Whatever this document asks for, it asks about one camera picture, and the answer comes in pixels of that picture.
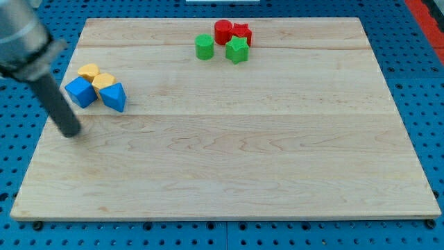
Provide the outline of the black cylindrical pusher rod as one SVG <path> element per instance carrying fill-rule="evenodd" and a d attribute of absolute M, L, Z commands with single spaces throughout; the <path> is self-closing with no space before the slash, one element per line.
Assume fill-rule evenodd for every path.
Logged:
<path fill-rule="evenodd" d="M 51 74 L 44 74 L 28 84 L 58 130 L 66 138 L 72 138 L 80 133 L 81 124 Z"/>

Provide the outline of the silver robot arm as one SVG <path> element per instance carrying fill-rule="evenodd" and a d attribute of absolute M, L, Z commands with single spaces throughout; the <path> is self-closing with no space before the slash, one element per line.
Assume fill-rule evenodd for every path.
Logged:
<path fill-rule="evenodd" d="M 71 138 L 81 125 L 51 73 L 66 46 L 53 38 L 29 1 L 1 0 L 1 77 L 28 84 L 58 130 Z"/>

